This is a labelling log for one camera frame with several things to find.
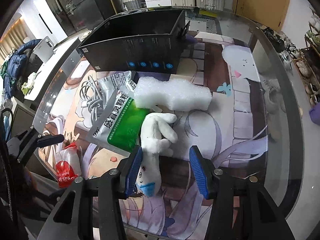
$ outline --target packing foam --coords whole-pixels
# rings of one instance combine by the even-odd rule
[[[153,77],[141,77],[133,99],[139,108],[151,109],[155,105],[163,105],[173,111],[205,111],[212,94],[208,87],[197,86],[184,79],[159,81]]]

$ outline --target purple bag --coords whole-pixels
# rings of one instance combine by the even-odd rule
[[[320,125],[320,103],[316,104],[309,110],[311,121],[317,125]]]

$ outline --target curtain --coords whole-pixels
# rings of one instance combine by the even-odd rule
[[[26,37],[27,34],[19,19],[0,39],[0,64],[3,63],[12,48],[18,49],[23,44]]]

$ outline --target pink triangle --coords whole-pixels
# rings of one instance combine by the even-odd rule
[[[236,76],[236,78],[238,78],[238,77],[241,76],[241,74],[238,71],[235,70],[235,76]]]

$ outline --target blue gripper pad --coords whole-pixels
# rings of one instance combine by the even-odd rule
[[[142,162],[142,148],[141,146],[136,146],[131,154],[135,154],[132,160],[131,167],[125,177],[125,190],[124,193],[126,197],[129,197],[134,193],[134,186],[136,184],[138,172]]]
[[[189,149],[189,161],[195,176],[199,192],[205,199],[211,199],[210,185],[212,184],[212,175],[201,155],[198,147],[193,145]]]

